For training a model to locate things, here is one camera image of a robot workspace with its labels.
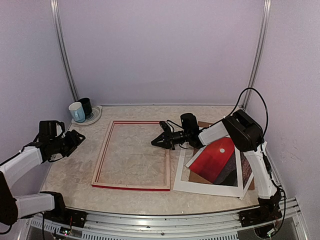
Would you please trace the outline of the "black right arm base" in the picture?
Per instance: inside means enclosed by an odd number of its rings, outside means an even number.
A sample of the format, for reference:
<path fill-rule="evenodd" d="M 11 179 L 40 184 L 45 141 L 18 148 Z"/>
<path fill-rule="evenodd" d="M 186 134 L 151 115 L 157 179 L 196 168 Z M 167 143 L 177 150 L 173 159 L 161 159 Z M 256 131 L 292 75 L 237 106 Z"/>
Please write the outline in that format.
<path fill-rule="evenodd" d="M 275 221 L 282 217 L 279 202 L 281 195 L 270 199 L 258 198 L 259 207 L 239 212 L 240 224 L 243 228 Z"/>

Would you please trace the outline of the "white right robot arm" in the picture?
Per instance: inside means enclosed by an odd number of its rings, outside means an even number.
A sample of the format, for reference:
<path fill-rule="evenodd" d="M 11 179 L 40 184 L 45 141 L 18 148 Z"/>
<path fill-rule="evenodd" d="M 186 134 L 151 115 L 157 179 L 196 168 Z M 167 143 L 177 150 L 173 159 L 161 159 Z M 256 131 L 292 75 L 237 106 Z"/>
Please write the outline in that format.
<path fill-rule="evenodd" d="M 272 167 L 264 153 L 266 128 L 262 128 L 242 109 L 233 108 L 222 119 L 210 126 L 200 128 L 195 115 L 180 116 L 181 131 L 175 131 L 175 122 L 160 121 L 163 132 L 151 141 L 151 145 L 164 149 L 175 149 L 176 145 L 189 143 L 197 150 L 197 157 L 189 164 L 192 173 L 214 183 L 223 172 L 227 161 L 239 151 L 242 159 L 250 166 L 258 190 L 257 210 L 244 211 L 241 220 L 266 222 L 285 216 L 279 203 L 286 199 L 285 191 L 278 186 L 272 174 Z"/>

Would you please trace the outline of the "white photo mat border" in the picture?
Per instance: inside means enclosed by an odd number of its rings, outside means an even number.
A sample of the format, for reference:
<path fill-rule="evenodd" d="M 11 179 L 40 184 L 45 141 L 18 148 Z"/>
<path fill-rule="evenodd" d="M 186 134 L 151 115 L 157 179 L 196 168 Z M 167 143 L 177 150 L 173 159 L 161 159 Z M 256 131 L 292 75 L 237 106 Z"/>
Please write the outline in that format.
<path fill-rule="evenodd" d="M 227 131 L 223 129 L 223 127 L 218 127 L 217 130 L 208 129 L 207 132 L 203 131 L 200 134 L 199 139 L 205 147 L 224 137 L 231 138 Z M 199 194 L 196 190 L 191 189 L 192 185 L 190 183 L 187 183 L 189 173 L 187 172 L 187 168 L 185 167 L 185 164 L 194 156 L 194 154 L 198 150 L 187 150 L 187 147 L 188 146 L 186 144 L 183 144 L 182 149 L 180 150 L 173 189 L 180 192 Z"/>

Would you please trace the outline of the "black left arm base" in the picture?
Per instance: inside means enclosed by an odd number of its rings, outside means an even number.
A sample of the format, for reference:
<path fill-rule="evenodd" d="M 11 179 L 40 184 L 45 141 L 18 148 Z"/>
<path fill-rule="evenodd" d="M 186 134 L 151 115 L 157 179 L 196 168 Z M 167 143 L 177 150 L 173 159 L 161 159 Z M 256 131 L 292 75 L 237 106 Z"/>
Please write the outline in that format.
<path fill-rule="evenodd" d="M 78 228 L 84 228 L 87 215 L 88 213 L 85 211 L 70 208 L 66 208 L 62 213 L 56 213 L 53 210 L 44 212 L 46 220 Z"/>

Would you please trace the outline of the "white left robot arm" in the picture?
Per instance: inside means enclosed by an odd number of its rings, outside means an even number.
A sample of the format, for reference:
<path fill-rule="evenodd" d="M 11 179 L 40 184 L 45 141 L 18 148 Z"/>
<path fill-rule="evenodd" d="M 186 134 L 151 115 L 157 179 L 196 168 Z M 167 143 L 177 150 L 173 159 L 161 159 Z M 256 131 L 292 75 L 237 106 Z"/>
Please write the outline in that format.
<path fill-rule="evenodd" d="M 57 120 L 39 122 L 34 140 L 0 165 L 0 222 L 12 227 L 19 219 L 43 213 L 44 217 L 72 225 L 76 220 L 66 208 L 61 193 L 42 191 L 37 194 L 13 196 L 12 186 L 25 174 L 46 162 L 55 163 L 56 155 L 69 157 L 85 140 L 76 130 L 66 131 Z"/>

